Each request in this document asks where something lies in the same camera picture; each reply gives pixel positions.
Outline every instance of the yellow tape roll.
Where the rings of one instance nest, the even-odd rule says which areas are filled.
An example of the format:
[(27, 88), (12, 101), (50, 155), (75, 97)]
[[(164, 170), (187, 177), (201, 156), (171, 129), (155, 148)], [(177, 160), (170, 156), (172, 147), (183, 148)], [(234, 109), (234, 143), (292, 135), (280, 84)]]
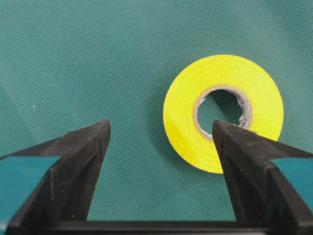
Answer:
[(243, 115), (240, 126), (277, 140), (283, 125), (282, 98), (271, 77), (257, 64), (234, 55), (215, 55), (185, 68), (173, 81), (163, 107), (167, 137), (191, 165), (223, 173), (212, 140), (198, 124), (198, 107), (215, 90), (236, 95)]

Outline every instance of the green fabric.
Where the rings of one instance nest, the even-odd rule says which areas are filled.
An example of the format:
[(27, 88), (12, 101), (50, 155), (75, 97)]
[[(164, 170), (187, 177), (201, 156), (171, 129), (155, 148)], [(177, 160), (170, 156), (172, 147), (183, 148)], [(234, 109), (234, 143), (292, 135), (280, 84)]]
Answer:
[(7, 157), (0, 160), (0, 235), (60, 157)]
[(313, 158), (271, 160), (313, 212)]
[[(313, 151), (312, 11), (310, 0), (1, 0), (0, 155), (108, 118), (90, 220), (232, 220), (223, 176), (170, 146), (166, 92), (200, 58), (248, 58), (282, 94), (280, 140)], [(200, 119), (223, 117), (214, 102)]]

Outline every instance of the teal cloth background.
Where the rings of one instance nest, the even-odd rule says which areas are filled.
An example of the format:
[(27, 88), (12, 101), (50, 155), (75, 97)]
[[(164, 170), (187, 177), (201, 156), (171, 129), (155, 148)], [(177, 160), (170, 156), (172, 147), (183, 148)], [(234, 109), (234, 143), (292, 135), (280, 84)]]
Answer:
[[(200, 58), (250, 59), (281, 92), (280, 141), (313, 151), (312, 12), (310, 0), (0, 0), (0, 155), (108, 118), (90, 220), (232, 220), (223, 176), (170, 146), (166, 92)], [(237, 118), (223, 100), (201, 108), (208, 129)]]

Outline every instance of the teal clamp part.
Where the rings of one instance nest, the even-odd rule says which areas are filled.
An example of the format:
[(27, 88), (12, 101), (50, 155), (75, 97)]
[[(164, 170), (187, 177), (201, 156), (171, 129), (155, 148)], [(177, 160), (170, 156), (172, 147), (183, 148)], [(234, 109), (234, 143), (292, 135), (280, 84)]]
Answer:
[(313, 212), (313, 158), (271, 160)]
[(0, 161), (0, 235), (60, 157), (7, 157)]

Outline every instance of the black plastic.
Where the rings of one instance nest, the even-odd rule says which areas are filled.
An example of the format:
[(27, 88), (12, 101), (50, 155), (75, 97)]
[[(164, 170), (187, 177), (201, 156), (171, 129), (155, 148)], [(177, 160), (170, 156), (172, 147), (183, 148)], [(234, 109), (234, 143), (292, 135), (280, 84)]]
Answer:
[(7, 156), (61, 156), (9, 223), (7, 234), (26, 233), (49, 221), (86, 220), (110, 141), (103, 120)]
[(273, 235), (277, 230), (266, 223), (231, 221), (177, 222), (57, 222), (39, 228), (38, 235), (188, 234), (188, 235)]
[(312, 154), (221, 120), (213, 124), (213, 139), (238, 221), (268, 221), (287, 234), (313, 234), (312, 212), (270, 161)]

